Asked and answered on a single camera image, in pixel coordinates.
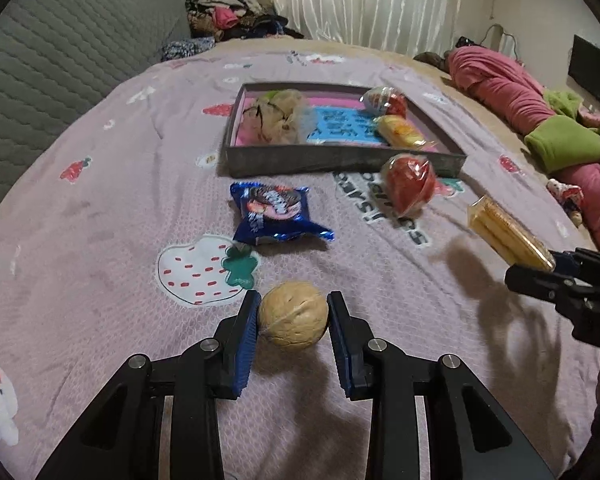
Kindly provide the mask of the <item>beige mesh bath puff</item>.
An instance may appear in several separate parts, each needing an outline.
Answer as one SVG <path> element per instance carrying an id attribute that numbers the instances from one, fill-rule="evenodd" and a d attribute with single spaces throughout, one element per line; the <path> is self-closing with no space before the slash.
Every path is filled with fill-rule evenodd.
<path id="1" fill-rule="evenodd" d="M 302 144 L 316 127 L 316 111 L 300 91 L 273 90 L 244 109 L 238 139 L 244 145 Z"/>

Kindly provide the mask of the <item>grey quilted headboard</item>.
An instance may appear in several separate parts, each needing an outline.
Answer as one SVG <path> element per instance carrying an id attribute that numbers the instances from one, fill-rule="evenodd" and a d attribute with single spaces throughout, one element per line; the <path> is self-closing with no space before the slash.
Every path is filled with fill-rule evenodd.
<path id="1" fill-rule="evenodd" d="M 10 0 L 0 15 L 0 203 L 73 122 L 188 34 L 185 0 Z"/>

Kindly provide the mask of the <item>blue cookie packet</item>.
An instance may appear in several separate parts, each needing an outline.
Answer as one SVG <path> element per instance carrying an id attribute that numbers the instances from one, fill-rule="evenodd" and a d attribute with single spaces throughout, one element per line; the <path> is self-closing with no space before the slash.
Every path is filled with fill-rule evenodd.
<path id="1" fill-rule="evenodd" d="M 233 240 L 249 246 L 291 242 L 304 236 L 331 242 L 334 232 L 311 219 L 308 195 L 304 186 L 232 183 L 230 196 L 240 212 Z"/>

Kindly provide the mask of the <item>pink printed bedsheet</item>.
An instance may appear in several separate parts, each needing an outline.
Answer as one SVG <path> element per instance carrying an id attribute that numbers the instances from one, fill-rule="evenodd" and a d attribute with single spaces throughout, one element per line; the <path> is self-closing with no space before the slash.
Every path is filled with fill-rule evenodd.
<path id="1" fill-rule="evenodd" d="M 248 82 L 390 84 L 464 151 L 415 219 L 397 219 L 378 174 L 276 176 L 305 188 L 330 229 L 237 247 L 240 213 L 218 162 Z M 124 360 L 176 356 L 234 314 L 247 289 L 338 290 L 412 356 L 460 356 L 562 472 L 583 451 L 600 354 L 544 302 L 509 292 L 505 262 L 467 223 L 490 195 L 547 246 L 583 244 L 562 208 L 478 121 L 480 106 L 376 58 L 283 53 L 160 64 L 70 126 L 0 206 L 0 460 L 31 479 Z"/>

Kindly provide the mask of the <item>yellow packaged cake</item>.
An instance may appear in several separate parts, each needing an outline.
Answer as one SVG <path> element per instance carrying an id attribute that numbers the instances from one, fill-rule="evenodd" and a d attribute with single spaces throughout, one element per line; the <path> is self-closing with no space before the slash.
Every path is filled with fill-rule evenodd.
<path id="1" fill-rule="evenodd" d="M 394 148 L 424 150 L 436 144 L 427 140 L 409 120 L 399 115 L 376 117 L 374 124 L 377 132 Z"/>

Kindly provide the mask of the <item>pile of clothes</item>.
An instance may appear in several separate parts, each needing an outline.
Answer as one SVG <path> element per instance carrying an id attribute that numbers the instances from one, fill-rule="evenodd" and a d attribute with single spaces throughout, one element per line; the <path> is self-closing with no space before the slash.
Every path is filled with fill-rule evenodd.
<path id="1" fill-rule="evenodd" d="M 290 37 L 302 32 L 258 0 L 186 0 L 187 19 L 193 38 L 211 37 L 215 42 L 233 39 Z"/>

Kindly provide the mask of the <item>black television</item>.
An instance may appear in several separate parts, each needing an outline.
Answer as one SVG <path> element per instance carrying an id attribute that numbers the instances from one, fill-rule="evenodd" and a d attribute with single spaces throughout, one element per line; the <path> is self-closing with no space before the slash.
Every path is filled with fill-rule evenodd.
<path id="1" fill-rule="evenodd" d="M 600 102 L 600 47 L 574 36 L 568 75 Z"/>

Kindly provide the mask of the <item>pink quilt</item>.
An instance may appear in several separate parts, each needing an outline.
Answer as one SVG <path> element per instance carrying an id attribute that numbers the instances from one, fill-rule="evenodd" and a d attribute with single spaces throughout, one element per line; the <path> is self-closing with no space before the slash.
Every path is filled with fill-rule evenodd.
<path id="1" fill-rule="evenodd" d="M 501 53 L 479 46 L 456 48 L 446 56 L 446 67 L 457 89 L 505 120 L 522 140 L 553 115 L 543 100 L 548 88 Z M 600 164 L 592 162 L 546 175 L 580 186 L 584 222 L 600 248 Z"/>

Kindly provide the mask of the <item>dark shallow box tray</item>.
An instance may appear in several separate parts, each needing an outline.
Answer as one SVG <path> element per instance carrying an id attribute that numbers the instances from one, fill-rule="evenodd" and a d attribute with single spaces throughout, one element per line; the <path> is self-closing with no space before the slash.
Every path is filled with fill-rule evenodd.
<path id="1" fill-rule="evenodd" d="M 325 171 L 379 171 L 392 156 L 402 152 L 427 157 L 440 177 L 456 178 L 463 169 L 467 155 L 450 136 L 450 129 L 424 107 L 423 100 L 408 98 L 407 118 L 432 131 L 439 139 L 433 151 L 412 151 L 407 148 L 382 148 L 358 145 L 248 145 L 234 144 L 242 120 L 242 111 L 262 94 L 273 90 L 294 89 L 307 99 L 357 99 L 361 102 L 365 87 L 317 82 L 255 82 L 243 84 L 228 118 L 222 142 L 222 154 L 228 173 L 234 178 L 276 176 L 276 174 L 307 174 Z"/>

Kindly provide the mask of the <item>green blanket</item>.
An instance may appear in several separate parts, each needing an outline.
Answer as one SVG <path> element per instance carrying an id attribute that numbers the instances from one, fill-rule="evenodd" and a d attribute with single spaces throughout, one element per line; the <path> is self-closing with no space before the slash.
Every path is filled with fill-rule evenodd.
<path id="1" fill-rule="evenodd" d="M 545 89 L 553 113 L 524 137 L 524 144 L 546 174 L 585 164 L 600 164 L 600 115 L 571 91 Z"/>

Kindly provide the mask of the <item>wafer biscuit pack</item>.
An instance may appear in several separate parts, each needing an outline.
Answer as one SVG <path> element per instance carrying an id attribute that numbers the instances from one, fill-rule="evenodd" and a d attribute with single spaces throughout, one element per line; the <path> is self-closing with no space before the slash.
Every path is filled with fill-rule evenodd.
<path id="1" fill-rule="evenodd" d="M 554 256 L 516 218 L 489 195 L 483 195 L 467 209 L 468 226 L 509 265 L 552 272 Z"/>

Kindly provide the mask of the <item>walnut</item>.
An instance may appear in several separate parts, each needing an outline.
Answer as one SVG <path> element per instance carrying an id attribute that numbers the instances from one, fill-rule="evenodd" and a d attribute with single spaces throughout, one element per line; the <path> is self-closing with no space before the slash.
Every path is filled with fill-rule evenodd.
<path id="1" fill-rule="evenodd" d="M 309 348 L 326 332 L 326 296 L 309 282 L 283 282 L 263 296 L 258 323 L 260 333 L 280 348 Z"/>

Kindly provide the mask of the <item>chair with items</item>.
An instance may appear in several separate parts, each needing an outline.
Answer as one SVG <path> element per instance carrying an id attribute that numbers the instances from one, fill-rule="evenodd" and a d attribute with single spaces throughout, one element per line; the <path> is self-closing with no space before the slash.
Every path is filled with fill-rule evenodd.
<path id="1" fill-rule="evenodd" d="M 524 66 L 524 61 L 521 59 L 518 52 L 518 41 L 516 36 L 511 32 L 508 32 L 501 24 L 494 23 L 489 25 L 480 40 L 472 40 L 468 37 L 460 36 L 455 44 L 455 47 L 457 48 L 473 46 L 484 47 L 501 53 L 502 55 L 512 58 L 520 66 Z"/>

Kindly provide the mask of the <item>red toy egg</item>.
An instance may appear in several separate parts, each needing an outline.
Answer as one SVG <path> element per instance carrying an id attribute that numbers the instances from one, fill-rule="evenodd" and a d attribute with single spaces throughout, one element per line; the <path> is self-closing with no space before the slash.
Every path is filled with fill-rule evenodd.
<path id="1" fill-rule="evenodd" d="M 398 218 L 411 217 L 427 205 L 436 189 L 437 175 L 422 155 L 397 154 L 381 169 L 382 182 Z"/>
<path id="2" fill-rule="evenodd" d="M 407 116 L 407 97 L 393 87 L 371 88 L 362 95 L 361 102 L 366 112 L 374 117 L 396 115 L 405 118 Z"/>

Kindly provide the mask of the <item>pink blue book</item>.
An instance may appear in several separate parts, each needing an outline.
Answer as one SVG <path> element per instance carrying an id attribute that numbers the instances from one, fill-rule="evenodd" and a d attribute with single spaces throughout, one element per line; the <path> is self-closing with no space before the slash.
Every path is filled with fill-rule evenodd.
<path id="1" fill-rule="evenodd" d="M 308 99 L 317 114 L 317 127 L 302 144 L 314 145 L 358 145 L 364 148 L 381 146 L 382 148 L 393 148 L 376 130 L 374 117 L 366 112 L 364 105 L 357 99 L 323 98 L 312 96 Z M 431 130 L 424 126 L 416 125 L 411 118 L 409 120 L 429 141 L 436 144 L 432 148 L 415 151 L 433 151 L 439 143 Z M 238 130 L 234 144 L 237 146 L 248 146 L 240 143 Z"/>

